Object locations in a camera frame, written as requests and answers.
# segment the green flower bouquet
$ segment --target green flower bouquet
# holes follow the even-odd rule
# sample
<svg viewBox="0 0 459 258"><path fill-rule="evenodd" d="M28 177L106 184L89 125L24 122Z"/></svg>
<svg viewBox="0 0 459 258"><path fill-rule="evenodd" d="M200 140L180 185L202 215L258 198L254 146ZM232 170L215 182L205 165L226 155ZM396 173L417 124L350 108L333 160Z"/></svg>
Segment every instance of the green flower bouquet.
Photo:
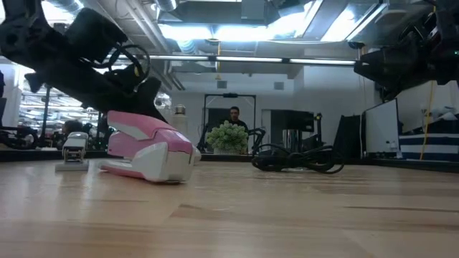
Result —
<svg viewBox="0 0 459 258"><path fill-rule="evenodd" d="M216 154L241 154L247 150L248 134L242 126L225 121L207 134L207 143Z"/></svg>

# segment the wooden table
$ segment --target wooden table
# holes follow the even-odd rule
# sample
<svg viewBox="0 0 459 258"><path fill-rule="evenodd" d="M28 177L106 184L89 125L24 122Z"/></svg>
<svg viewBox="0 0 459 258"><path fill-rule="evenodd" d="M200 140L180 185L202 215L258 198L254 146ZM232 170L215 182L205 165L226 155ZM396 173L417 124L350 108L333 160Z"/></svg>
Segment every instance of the wooden table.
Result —
<svg viewBox="0 0 459 258"><path fill-rule="evenodd" d="M459 257L459 175L200 163L154 185L0 164L0 257Z"/></svg>

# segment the desk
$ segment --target desk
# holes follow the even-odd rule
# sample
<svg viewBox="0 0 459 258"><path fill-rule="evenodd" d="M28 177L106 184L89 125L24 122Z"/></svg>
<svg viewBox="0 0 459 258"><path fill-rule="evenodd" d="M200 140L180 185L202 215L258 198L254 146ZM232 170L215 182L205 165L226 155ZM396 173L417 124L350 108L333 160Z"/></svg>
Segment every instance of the desk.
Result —
<svg viewBox="0 0 459 258"><path fill-rule="evenodd" d="M183 185L0 163L0 257L432 258L459 253L459 176L200 163Z"/></svg>

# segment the pink stapler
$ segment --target pink stapler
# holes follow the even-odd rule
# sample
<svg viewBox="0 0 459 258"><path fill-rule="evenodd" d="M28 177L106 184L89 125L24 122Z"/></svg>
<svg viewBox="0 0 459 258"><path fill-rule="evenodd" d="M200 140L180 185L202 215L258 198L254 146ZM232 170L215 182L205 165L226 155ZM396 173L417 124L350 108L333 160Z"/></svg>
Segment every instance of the pink stapler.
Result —
<svg viewBox="0 0 459 258"><path fill-rule="evenodd" d="M153 182L189 180L194 165L191 142L167 123L145 115L108 112L108 153L124 161L107 160L99 168L119 176Z"/></svg>

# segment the vase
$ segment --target vase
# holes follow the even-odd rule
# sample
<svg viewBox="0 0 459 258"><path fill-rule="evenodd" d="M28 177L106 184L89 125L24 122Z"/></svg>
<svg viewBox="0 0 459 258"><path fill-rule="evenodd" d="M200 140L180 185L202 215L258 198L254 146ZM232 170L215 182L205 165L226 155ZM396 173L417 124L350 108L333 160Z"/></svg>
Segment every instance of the vase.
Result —
<svg viewBox="0 0 459 258"><path fill-rule="evenodd" d="M239 155L240 153L235 150L222 150L219 148L215 148L214 154L216 155Z"/></svg>

